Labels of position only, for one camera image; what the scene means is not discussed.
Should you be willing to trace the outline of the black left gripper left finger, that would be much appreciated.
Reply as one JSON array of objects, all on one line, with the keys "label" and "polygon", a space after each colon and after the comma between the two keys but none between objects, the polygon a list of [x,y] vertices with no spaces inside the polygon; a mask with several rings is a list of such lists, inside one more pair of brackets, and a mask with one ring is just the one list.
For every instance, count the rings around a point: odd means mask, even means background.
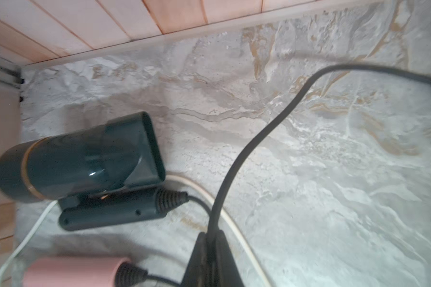
[{"label": "black left gripper left finger", "polygon": [[198,234],[193,252],[190,256],[186,271],[181,280],[181,287],[207,287],[209,280],[209,261],[207,235]]}]

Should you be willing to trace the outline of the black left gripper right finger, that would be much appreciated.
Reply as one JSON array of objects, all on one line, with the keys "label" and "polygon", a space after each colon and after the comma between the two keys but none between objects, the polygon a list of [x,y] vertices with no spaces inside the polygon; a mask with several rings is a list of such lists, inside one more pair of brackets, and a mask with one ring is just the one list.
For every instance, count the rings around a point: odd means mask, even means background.
[{"label": "black left gripper right finger", "polygon": [[216,287],[243,287],[244,283],[239,274],[232,251],[225,233],[219,230],[215,234],[213,281]]}]

